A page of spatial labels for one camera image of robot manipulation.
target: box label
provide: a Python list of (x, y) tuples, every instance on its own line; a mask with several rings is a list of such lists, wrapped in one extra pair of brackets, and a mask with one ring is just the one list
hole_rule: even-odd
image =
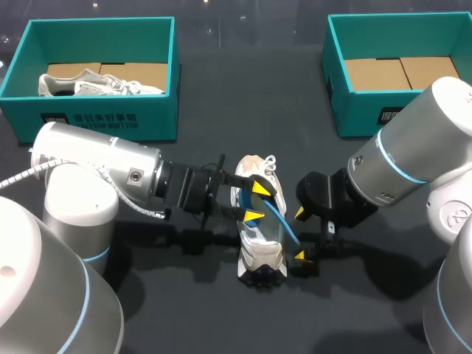
[(44, 123), (57, 122), (63, 124), (69, 124), (65, 113), (41, 113), (41, 118)]
[(383, 107), (378, 115), (377, 124), (385, 125), (390, 122), (405, 107)]
[(97, 129), (137, 129), (136, 115), (133, 113), (74, 114), (77, 127)]

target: teal shoe box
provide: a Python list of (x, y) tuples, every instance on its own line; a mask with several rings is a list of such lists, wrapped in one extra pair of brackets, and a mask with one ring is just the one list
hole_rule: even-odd
[(423, 91), (356, 91), (345, 61), (407, 57), (449, 57), (461, 80), (472, 84), (471, 14), (328, 16), (322, 70), (340, 137), (373, 136)]
[[(51, 63), (166, 63), (161, 95), (39, 97)], [(133, 141), (175, 140), (180, 62), (174, 18), (33, 20), (0, 88), (0, 108), (22, 143), (49, 121)]]

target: white cable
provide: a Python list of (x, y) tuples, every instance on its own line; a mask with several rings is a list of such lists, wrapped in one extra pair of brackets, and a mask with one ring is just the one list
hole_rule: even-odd
[(117, 192), (118, 198), (120, 198), (123, 202), (125, 202), (126, 205), (128, 205), (131, 209), (134, 211), (146, 215), (146, 216), (151, 216), (152, 218), (158, 218), (158, 219), (164, 219), (165, 218), (165, 213), (164, 212), (155, 212), (147, 209), (143, 209), (140, 206), (137, 206), (134, 202), (132, 202), (123, 192), (121, 189), (115, 184), (114, 180), (111, 178), (110, 174), (108, 171), (105, 169), (105, 166), (103, 165), (98, 165), (95, 164), (94, 162), (90, 161), (80, 161), (80, 162), (73, 162), (69, 160), (62, 160), (62, 159), (54, 159), (48, 162), (44, 162), (43, 164), (39, 164), (36, 167), (32, 167), (22, 173), (19, 173), (18, 175), (15, 175), (13, 177), (10, 177), (9, 179), (5, 179), (4, 181), (0, 182), (0, 190), (8, 187), (16, 182), (19, 182), (27, 177), (33, 176), (36, 173), (39, 173), (41, 171), (45, 171), (49, 168), (53, 168), (56, 166), (59, 166), (61, 164), (68, 164), (68, 163), (77, 163), (86, 167), (93, 167), (95, 170), (98, 171), (100, 175), (105, 179), (105, 181), (110, 184), (114, 189), (115, 192)]

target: shoe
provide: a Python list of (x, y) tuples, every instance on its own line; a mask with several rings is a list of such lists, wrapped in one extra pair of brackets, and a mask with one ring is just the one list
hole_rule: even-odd
[(141, 85), (137, 81), (120, 80), (112, 75), (100, 75), (85, 69), (76, 77), (60, 78), (49, 74), (39, 77), (40, 96), (101, 96), (129, 94), (163, 94), (153, 86)]
[[(287, 206), (282, 194), (282, 187), (275, 175), (275, 157), (245, 156), (236, 168), (236, 175), (251, 177), (258, 175), (269, 181), (277, 194), (274, 197), (274, 207), (281, 216), (285, 217)], [(252, 209), (247, 205), (247, 195), (250, 193), (239, 188), (231, 188), (231, 205)], [(238, 222), (241, 237), (241, 250), (237, 262), (237, 276), (245, 284), (257, 287), (279, 285), (287, 278), (287, 265), (283, 248), (284, 230), (278, 222), (265, 225), (267, 218), (246, 223)]]

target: sneaker upper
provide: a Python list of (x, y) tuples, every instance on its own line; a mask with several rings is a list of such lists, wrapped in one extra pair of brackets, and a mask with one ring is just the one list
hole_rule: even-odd
[(60, 92), (75, 93), (75, 84), (78, 81), (86, 81), (97, 85), (106, 85), (108, 79), (90, 69), (84, 69), (76, 77), (62, 78), (43, 74), (39, 77), (38, 93), (40, 96), (55, 96)]
[(153, 86), (141, 85), (137, 81), (120, 80), (112, 75), (100, 75), (85, 69), (76, 77), (58, 78), (43, 74), (39, 78), (40, 96), (55, 96), (69, 92), (75, 96), (163, 94)]
[[(280, 182), (275, 175), (276, 165), (275, 157), (268, 156), (266, 159), (261, 159), (259, 156), (245, 156), (237, 166), (236, 175), (242, 177), (250, 177), (253, 175), (262, 176), (264, 179), (269, 181), (274, 189), (277, 191), (275, 195), (275, 202), (277, 208), (282, 216), (285, 217), (287, 206), (283, 198), (282, 187)], [(239, 207), (239, 188), (231, 188), (231, 205)], [(283, 243), (284, 230), (277, 223), (274, 225), (264, 225), (260, 227), (250, 227), (246, 223), (237, 223), (238, 229), (241, 235), (242, 248), (244, 248), (248, 254), (251, 254), (250, 243), (258, 243), (262, 245), (280, 245)]]

